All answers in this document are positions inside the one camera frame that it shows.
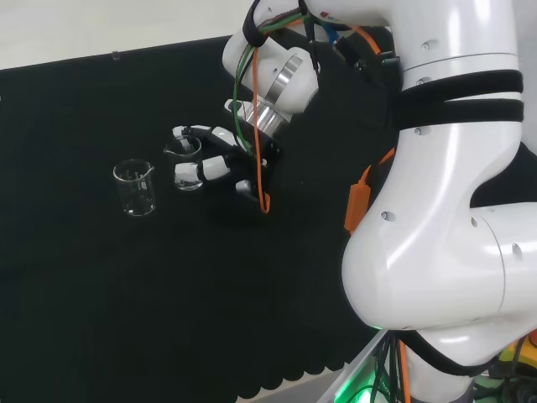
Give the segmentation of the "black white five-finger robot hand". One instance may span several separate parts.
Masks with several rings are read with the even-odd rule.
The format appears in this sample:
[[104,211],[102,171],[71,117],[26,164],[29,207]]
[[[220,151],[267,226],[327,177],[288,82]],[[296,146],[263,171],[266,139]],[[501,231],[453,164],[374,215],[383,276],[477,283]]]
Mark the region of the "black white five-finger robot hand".
[[193,191],[210,182],[229,181],[235,192],[255,202],[260,195],[269,202],[269,184],[281,156],[279,146],[260,135],[261,160],[230,130],[220,126],[178,126],[164,147],[174,184]]

